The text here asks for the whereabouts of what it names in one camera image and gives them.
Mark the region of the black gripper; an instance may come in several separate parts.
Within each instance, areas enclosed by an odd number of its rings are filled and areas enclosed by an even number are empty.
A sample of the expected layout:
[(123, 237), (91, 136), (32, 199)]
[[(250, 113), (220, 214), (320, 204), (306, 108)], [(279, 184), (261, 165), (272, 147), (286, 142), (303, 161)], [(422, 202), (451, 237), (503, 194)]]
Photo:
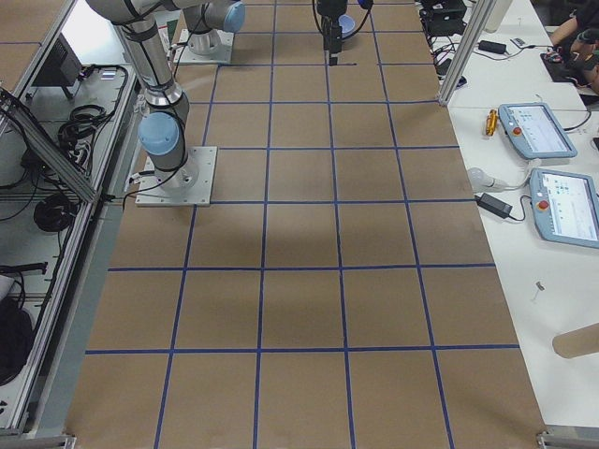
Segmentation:
[(329, 66), (338, 64), (338, 56), (343, 45), (343, 31), (338, 18), (346, 11), (346, 0), (316, 1), (316, 12), (322, 16), (323, 48), (327, 54)]

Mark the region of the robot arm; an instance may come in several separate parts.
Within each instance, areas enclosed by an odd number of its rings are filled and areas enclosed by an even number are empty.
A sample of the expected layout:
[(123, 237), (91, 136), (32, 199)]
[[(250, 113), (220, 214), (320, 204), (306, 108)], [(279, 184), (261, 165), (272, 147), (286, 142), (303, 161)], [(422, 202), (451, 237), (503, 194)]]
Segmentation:
[(188, 98), (175, 80), (159, 35), (155, 14), (180, 11), (195, 53), (221, 44), (218, 33), (237, 33), (245, 20), (242, 1), (90, 1), (89, 7), (108, 20), (151, 109), (141, 120), (139, 140), (153, 162), (157, 185), (168, 191), (186, 190), (197, 180), (198, 165), (190, 161), (184, 140)]

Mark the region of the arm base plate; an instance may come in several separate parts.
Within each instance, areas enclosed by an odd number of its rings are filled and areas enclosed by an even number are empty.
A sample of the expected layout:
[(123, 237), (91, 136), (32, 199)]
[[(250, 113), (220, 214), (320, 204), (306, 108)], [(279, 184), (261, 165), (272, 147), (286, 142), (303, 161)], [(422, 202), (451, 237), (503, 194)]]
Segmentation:
[(231, 62), (234, 33), (211, 30), (189, 36), (183, 28), (175, 44), (172, 61), (180, 65), (228, 65)]
[(187, 148), (187, 161), (182, 168), (165, 181), (169, 174), (158, 170), (154, 172), (151, 158), (146, 157), (145, 170), (154, 174), (140, 181), (140, 194), (136, 196), (136, 205), (140, 207), (207, 207), (211, 204), (214, 172), (217, 159), (215, 146), (193, 146)]

